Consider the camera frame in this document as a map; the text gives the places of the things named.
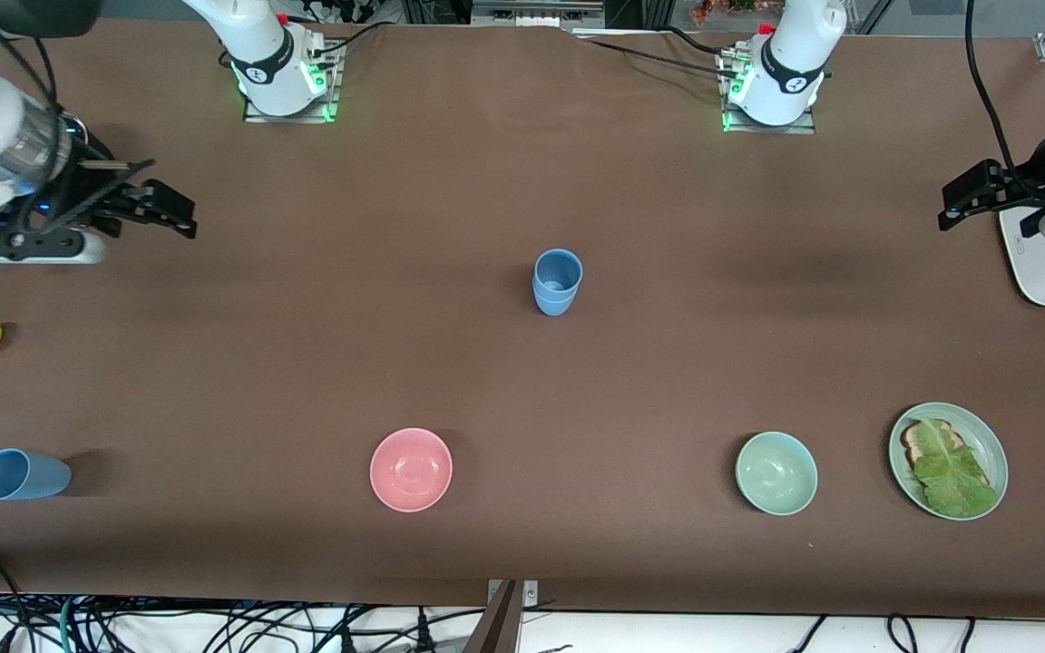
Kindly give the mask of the toast slice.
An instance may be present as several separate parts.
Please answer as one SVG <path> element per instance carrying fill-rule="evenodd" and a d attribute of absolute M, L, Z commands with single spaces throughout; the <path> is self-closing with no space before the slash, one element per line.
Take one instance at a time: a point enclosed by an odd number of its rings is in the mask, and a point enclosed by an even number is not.
<path fill-rule="evenodd" d="M 991 487 L 973 447 L 945 419 L 918 419 L 901 435 L 913 475 L 923 486 L 942 481 L 974 481 Z"/>

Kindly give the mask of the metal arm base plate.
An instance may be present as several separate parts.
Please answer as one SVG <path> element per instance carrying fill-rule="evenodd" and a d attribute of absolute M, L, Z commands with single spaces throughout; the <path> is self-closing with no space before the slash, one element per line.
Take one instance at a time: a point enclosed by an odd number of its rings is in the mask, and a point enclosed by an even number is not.
<path fill-rule="evenodd" d="M 310 87 L 314 96 L 310 103 L 302 111 L 291 115 L 275 116 L 262 112 L 243 93 L 245 123 L 276 123 L 276 124 L 328 124 L 335 122 L 336 111 L 341 98 L 347 50 L 333 51 L 330 54 L 316 55 L 311 61 L 301 64 L 304 83 Z"/>
<path fill-rule="evenodd" d="M 819 74 L 813 83 L 813 91 L 795 94 L 784 94 L 781 100 L 776 101 L 784 112 L 791 112 L 793 107 L 802 108 L 800 114 L 793 117 L 793 120 L 774 123 L 776 111 L 772 104 L 756 109 L 750 109 L 741 101 L 743 95 L 751 92 L 752 83 L 756 79 L 763 79 L 768 85 L 770 78 L 767 75 L 759 75 L 752 66 L 752 53 L 747 48 L 747 42 L 738 42 L 735 48 L 726 48 L 720 54 L 715 55 L 715 63 L 718 70 L 725 72 L 718 83 L 720 90 L 722 129 L 725 132 L 752 132 L 771 133 L 771 135 L 814 135 L 816 133 L 815 116 L 813 115 L 813 102 L 816 100 L 816 88 L 825 79 Z"/>

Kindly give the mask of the pale green plate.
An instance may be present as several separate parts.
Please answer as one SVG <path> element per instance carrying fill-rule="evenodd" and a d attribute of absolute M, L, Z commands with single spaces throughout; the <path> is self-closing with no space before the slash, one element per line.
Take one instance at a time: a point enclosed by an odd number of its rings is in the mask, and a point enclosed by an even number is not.
<path fill-rule="evenodd" d="M 990 512 L 979 517 L 957 520 L 957 518 L 944 517 L 939 512 L 934 512 L 933 509 L 930 509 L 926 505 L 921 484 L 913 476 L 911 465 L 907 460 L 907 456 L 905 456 L 903 443 L 901 443 L 901 435 L 903 435 L 904 430 L 918 421 L 918 419 L 924 418 L 945 419 L 973 447 L 975 458 L 986 472 L 992 488 L 1000 494 L 998 504 Z M 889 468 L 891 468 L 896 483 L 903 489 L 904 495 L 934 517 L 940 517 L 949 521 L 978 520 L 978 518 L 990 515 L 991 512 L 998 509 L 1004 499 L 1005 492 L 1007 492 L 1011 479 L 1009 464 L 1007 458 L 1005 458 L 1005 452 L 998 435 L 980 417 L 961 406 L 943 404 L 942 402 L 929 402 L 929 404 L 918 404 L 913 405 L 912 409 L 905 410 L 901 416 L 895 419 L 895 425 L 889 433 L 887 450 Z"/>

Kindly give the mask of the green lettuce leaf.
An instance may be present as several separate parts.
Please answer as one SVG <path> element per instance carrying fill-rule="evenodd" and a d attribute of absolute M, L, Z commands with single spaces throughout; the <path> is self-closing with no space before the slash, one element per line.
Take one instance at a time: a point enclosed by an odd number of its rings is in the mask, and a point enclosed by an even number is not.
<path fill-rule="evenodd" d="M 962 435 L 944 419 L 920 419 L 903 433 L 908 460 L 926 505 L 949 518 L 990 512 L 1000 494 Z"/>

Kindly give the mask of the grey power strip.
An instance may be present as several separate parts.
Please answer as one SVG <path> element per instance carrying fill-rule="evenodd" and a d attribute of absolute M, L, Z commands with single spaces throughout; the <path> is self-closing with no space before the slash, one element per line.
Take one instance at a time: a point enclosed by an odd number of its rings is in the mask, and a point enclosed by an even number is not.
<path fill-rule="evenodd" d="M 604 0 L 470 0 L 469 24 L 475 26 L 556 26 L 604 29 Z"/>

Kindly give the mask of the orange artificial plant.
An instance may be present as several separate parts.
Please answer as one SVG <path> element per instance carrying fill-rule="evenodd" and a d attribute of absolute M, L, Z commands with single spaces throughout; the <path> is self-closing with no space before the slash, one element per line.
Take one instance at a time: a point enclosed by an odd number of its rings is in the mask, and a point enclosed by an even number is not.
<path fill-rule="evenodd" d="M 740 17 L 768 9 L 770 0 L 697 0 L 689 16 L 694 25 L 702 26 L 717 17 Z"/>

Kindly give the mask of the pink bowl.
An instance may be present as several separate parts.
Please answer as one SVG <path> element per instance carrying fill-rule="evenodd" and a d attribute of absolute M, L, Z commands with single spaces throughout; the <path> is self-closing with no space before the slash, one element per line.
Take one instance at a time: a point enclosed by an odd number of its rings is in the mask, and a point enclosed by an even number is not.
<path fill-rule="evenodd" d="M 407 427 L 386 435 L 372 454 L 369 480 L 379 502 L 394 512 L 427 510 L 452 481 L 452 454 L 440 435 Z"/>

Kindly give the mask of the dark metal stand bar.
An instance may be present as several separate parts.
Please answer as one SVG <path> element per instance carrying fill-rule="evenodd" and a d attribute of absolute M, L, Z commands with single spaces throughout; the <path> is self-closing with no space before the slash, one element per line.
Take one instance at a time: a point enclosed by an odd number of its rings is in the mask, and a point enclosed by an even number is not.
<path fill-rule="evenodd" d="M 497 581 L 461 653 L 517 653 L 527 596 L 525 581 Z"/>

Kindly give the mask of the pale green bowl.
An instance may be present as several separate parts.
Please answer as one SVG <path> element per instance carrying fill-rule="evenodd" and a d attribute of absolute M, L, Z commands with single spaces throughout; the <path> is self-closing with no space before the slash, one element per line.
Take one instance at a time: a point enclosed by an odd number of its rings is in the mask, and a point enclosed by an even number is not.
<path fill-rule="evenodd" d="M 744 499 L 767 515 L 796 515 L 816 496 L 815 459 L 792 434 L 751 435 L 739 449 L 734 471 Z"/>

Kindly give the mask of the small metal bracket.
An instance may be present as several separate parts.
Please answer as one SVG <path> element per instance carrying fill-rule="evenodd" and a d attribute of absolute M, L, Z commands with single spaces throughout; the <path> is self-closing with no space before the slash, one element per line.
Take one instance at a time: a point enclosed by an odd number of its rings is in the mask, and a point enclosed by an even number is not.
<path fill-rule="evenodd" d="M 488 582 L 488 599 L 486 604 L 493 602 L 501 584 L 501 579 L 490 579 Z M 539 605 L 539 583 L 536 580 L 522 580 L 517 582 L 517 594 L 522 596 L 522 610 L 536 609 Z"/>

